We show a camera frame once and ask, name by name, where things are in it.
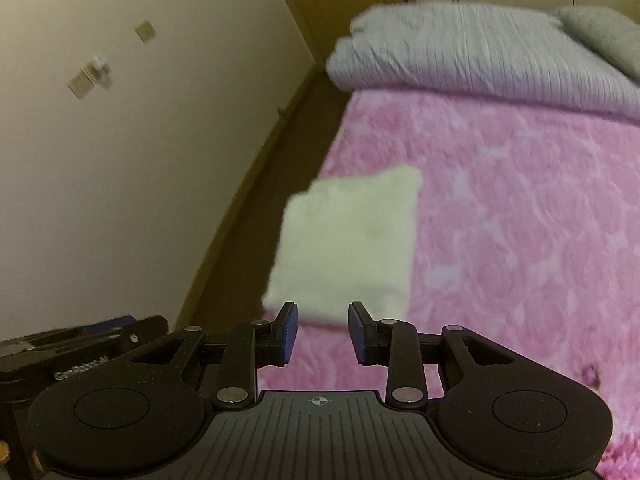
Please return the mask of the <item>cream fuzzy knit sweater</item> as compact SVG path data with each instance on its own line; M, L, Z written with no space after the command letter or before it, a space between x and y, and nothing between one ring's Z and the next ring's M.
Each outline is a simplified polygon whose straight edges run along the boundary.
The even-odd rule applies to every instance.
M343 326L360 301L374 318L409 310L422 174L396 166L314 182L292 195L262 306L297 304L306 323Z

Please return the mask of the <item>wall light switch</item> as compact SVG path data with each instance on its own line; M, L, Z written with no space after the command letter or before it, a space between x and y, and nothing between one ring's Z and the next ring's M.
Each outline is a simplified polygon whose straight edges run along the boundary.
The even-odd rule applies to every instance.
M138 38L146 44L156 37L156 30L149 21L144 21L134 28Z

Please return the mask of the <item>grey striped folded quilt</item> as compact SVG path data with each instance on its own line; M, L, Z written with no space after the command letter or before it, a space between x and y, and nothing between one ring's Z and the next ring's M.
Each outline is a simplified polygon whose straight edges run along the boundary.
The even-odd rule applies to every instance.
M326 61L345 91L412 87L639 119L639 86L554 15L488 3L372 6Z

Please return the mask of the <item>grey checked pillow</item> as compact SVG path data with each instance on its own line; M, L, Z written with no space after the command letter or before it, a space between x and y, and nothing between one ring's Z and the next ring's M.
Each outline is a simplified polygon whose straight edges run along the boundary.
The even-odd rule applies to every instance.
M639 81L638 23L605 6L563 6L556 15L570 35Z

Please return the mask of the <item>wall power socket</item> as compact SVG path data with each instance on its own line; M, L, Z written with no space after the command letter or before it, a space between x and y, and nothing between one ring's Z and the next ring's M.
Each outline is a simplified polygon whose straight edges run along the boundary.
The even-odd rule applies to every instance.
M67 83L67 88L77 99L85 99L96 87L108 89L112 85L111 66L102 55L96 55Z

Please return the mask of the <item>pink rose pattern blanket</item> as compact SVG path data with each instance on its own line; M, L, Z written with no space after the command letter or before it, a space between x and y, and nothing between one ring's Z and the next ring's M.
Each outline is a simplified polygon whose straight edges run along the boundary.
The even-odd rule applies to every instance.
M596 390L600 463L639 474L639 128L447 96L354 93L322 177L423 174L409 321L458 324Z

